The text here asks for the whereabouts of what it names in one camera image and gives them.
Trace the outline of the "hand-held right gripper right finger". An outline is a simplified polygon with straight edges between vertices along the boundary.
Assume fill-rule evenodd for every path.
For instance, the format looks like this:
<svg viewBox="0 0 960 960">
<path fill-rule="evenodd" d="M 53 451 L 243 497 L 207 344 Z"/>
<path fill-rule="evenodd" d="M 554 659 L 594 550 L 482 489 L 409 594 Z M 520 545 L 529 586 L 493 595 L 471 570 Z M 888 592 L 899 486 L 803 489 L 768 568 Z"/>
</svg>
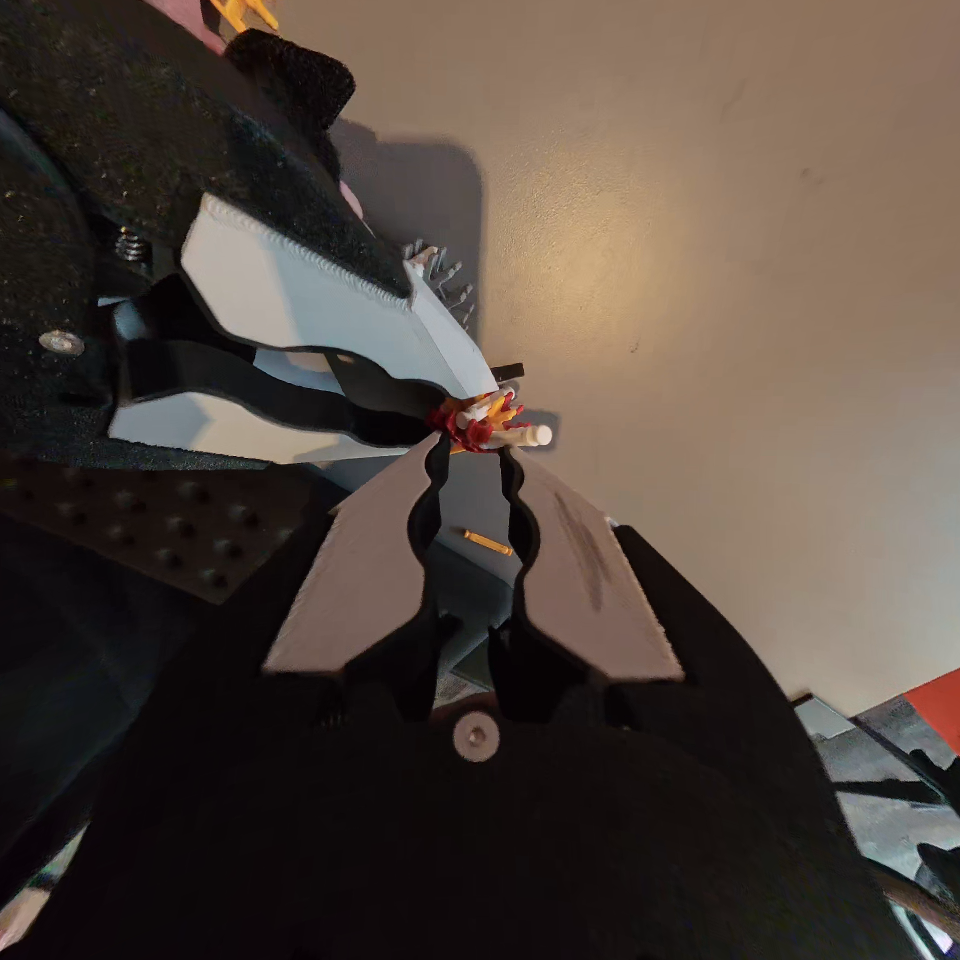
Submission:
<svg viewBox="0 0 960 960">
<path fill-rule="evenodd" d="M 522 450 L 502 451 L 500 466 L 524 628 L 613 685 L 683 681 L 606 512 Z"/>
</svg>

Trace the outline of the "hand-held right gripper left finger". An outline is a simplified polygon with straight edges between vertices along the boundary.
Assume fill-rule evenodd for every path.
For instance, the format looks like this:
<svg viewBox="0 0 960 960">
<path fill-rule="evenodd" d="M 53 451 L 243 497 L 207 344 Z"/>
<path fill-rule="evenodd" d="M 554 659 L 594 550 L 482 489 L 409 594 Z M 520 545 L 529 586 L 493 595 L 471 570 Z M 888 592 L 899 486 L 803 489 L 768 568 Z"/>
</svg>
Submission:
<svg viewBox="0 0 960 960">
<path fill-rule="evenodd" d="M 426 611 L 426 550 L 449 464 L 449 438 L 430 434 L 332 510 L 266 673 L 342 674 Z"/>
</svg>

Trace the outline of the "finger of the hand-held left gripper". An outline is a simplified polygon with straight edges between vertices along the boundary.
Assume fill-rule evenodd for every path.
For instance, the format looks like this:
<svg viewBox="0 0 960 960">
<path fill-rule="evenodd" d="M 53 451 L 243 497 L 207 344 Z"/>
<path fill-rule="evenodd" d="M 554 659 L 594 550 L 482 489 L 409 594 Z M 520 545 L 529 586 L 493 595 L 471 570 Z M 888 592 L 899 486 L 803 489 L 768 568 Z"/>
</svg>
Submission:
<svg viewBox="0 0 960 960">
<path fill-rule="evenodd" d="M 458 400 L 497 387 L 477 344 L 406 263 L 411 293 L 387 293 L 203 194 L 180 264 L 219 327 L 240 341 L 356 355 L 393 380 L 431 385 Z"/>
<path fill-rule="evenodd" d="M 123 385 L 110 438 L 280 465 L 402 455 L 443 399 L 350 355 L 147 339 L 126 345 Z"/>
</svg>

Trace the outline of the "grey toy connector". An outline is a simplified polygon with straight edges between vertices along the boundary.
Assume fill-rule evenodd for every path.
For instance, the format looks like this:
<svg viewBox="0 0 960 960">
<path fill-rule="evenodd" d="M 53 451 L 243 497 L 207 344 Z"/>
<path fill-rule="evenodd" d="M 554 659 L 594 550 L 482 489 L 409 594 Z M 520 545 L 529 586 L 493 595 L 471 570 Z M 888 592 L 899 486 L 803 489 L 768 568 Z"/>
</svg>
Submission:
<svg viewBox="0 0 960 960">
<path fill-rule="evenodd" d="M 402 244 L 399 250 L 441 306 L 461 329 L 470 332 L 475 312 L 474 284 L 463 281 L 463 263 L 450 259 L 447 246 L 430 245 L 423 238 Z"/>
</svg>

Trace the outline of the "red toy connector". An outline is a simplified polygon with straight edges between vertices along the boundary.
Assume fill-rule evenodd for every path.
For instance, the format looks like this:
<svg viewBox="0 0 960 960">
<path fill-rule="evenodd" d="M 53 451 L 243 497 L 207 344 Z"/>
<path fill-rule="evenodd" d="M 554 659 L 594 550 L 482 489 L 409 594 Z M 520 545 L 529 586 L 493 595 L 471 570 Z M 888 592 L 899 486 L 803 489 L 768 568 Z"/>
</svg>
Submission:
<svg viewBox="0 0 960 960">
<path fill-rule="evenodd" d="M 486 424 L 481 425 L 478 423 L 472 424 L 466 431 L 457 429 L 453 422 L 453 415 L 444 415 L 443 411 L 441 410 L 441 406 L 443 405 L 444 401 L 441 402 L 438 407 L 431 410 L 429 414 L 427 414 L 427 426 L 450 438 L 451 450 L 462 450 L 474 453 L 484 452 L 484 450 L 480 448 L 481 444 L 485 443 L 487 438 L 489 438 L 491 433 L 495 430 L 491 430 L 490 426 Z M 523 411 L 522 405 L 517 405 L 515 401 L 513 401 L 511 406 L 515 411 L 516 416 L 503 424 L 504 429 L 515 428 L 516 426 L 531 425 L 531 423 L 524 422 L 519 419 L 519 416 Z"/>
</svg>

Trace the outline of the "yellow toy connector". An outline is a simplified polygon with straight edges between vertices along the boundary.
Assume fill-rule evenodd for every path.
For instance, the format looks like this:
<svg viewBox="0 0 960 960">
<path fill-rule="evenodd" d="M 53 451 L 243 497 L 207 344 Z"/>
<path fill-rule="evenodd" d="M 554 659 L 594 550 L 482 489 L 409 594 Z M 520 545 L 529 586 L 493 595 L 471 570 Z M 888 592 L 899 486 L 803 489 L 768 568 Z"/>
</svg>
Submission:
<svg viewBox="0 0 960 960">
<path fill-rule="evenodd" d="M 275 2 L 209 1 L 208 3 L 236 34 L 260 28 L 276 35 L 281 31 L 275 16 Z"/>
</svg>

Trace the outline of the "person's left hand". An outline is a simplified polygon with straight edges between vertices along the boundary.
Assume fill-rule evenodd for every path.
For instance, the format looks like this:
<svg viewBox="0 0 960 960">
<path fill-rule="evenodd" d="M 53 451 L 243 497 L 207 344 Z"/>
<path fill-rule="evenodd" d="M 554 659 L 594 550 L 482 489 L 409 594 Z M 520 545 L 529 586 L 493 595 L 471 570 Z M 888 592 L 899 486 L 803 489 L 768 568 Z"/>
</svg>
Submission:
<svg viewBox="0 0 960 960">
<path fill-rule="evenodd" d="M 222 14 L 211 1 L 145 1 L 147 5 L 192 37 L 214 54 L 222 55 L 226 42 L 221 35 Z"/>
</svg>

